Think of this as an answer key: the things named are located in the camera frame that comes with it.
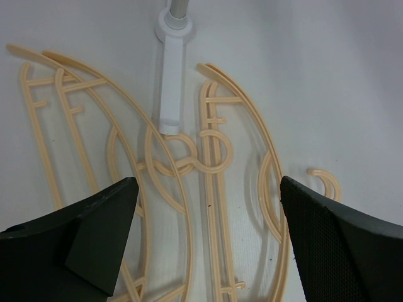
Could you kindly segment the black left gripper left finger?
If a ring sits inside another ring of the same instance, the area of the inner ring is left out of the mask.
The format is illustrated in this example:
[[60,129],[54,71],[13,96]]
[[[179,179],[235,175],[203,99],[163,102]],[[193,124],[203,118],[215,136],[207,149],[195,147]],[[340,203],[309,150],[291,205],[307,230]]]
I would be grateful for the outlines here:
[[106,301],[113,296],[139,186],[106,189],[1,232],[1,301]]

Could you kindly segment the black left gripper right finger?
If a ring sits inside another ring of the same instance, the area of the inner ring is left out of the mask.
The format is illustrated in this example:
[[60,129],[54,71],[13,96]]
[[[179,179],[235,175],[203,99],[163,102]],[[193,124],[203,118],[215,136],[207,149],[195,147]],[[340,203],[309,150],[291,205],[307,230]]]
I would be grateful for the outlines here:
[[402,301],[402,226],[288,176],[280,192],[307,301]]

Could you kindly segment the white clothes rack frame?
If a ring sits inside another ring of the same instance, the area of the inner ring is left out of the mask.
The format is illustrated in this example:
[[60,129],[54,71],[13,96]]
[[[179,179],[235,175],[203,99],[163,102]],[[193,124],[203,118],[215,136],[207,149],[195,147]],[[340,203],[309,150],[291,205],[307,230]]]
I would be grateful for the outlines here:
[[178,135],[181,128],[186,45],[195,28],[188,1],[170,1],[157,19],[155,33],[162,43],[159,132]]

